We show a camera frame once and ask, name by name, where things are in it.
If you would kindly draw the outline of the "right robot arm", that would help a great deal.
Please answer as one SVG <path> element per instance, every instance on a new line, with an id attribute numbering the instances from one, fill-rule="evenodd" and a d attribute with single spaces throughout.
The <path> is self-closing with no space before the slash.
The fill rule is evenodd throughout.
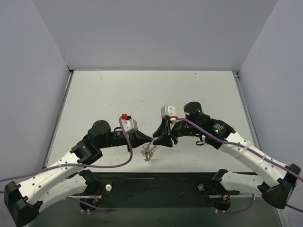
<path id="1" fill-rule="evenodd" d="M 171 148 L 180 137 L 197 137 L 196 145 L 209 145 L 254 172 L 254 175 L 246 175 L 221 169 L 213 181 L 226 191 L 260 196 L 277 209 L 287 207 L 297 182 L 302 180 L 299 166 L 287 165 L 268 156 L 224 121 L 203 113 L 199 102 L 189 102 L 184 106 L 184 118 L 177 117 L 175 107 L 170 105 L 163 106 L 160 111 L 162 122 L 153 134 L 154 145 Z"/>

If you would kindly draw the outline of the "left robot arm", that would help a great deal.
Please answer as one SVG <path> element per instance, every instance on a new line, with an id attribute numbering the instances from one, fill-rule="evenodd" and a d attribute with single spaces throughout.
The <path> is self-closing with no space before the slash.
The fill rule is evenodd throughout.
<path id="1" fill-rule="evenodd" d="M 127 146 L 133 148 L 151 142 L 152 138 L 138 130 L 133 119 L 119 119 L 120 126 L 112 131 L 109 123 L 96 121 L 84 138 L 50 167 L 24 177 L 16 183 L 14 178 L 4 188 L 4 203 L 17 227 L 32 222 L 52 203 L 68 196 L 93 194 L 97 182 L 84 168 L 103 156 L 102 149 Z"/>

